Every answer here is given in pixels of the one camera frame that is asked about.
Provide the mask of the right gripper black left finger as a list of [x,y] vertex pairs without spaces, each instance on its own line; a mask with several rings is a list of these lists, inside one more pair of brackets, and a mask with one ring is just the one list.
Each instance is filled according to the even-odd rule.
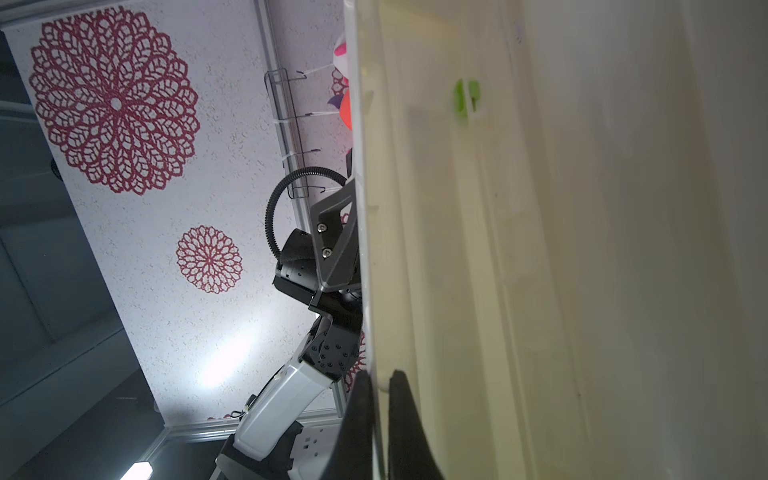
[[373,387],[367,371],[356,377],[322,480],[373,479]]

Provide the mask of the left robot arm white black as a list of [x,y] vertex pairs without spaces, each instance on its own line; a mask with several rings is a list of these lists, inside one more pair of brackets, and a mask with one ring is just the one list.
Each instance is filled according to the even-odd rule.
[[317,318],[296,352],[245,405],[215,463],[225,479],[286,479],[301,435],[298,419],[359,358],[363,328],[355,183],[310,209],[311,231],[294,230],[277,254],[281,293]]

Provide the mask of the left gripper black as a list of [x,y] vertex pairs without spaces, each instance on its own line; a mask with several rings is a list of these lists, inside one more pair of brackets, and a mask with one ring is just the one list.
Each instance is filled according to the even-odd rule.
[[351,180],[310,209],[312,235],[294,229],[278,255],[273,286],[341,327],[362,326],[356,189]]

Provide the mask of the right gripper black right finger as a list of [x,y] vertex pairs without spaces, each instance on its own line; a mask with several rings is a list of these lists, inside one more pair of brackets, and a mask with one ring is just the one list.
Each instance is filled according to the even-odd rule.
[[393,480],[442,480],[405,372],[389,381],[388,475]]

